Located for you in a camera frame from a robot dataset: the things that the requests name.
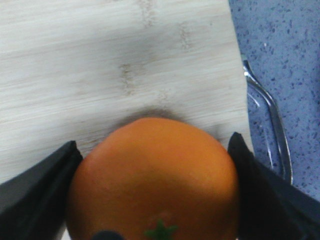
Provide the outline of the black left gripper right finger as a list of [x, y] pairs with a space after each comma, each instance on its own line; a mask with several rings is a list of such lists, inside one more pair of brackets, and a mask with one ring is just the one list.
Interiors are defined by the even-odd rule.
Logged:
[[234, 132], [227, 151], [238, 175], [240, 240], [318, 240], [320, 203], [258, 162]]

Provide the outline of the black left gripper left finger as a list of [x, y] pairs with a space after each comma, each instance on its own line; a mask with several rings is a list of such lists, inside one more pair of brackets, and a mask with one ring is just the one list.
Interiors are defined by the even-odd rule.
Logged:
[[60, 240], [66, 199], [83, 157], [75, 141], [0, 185], [2, 240]]

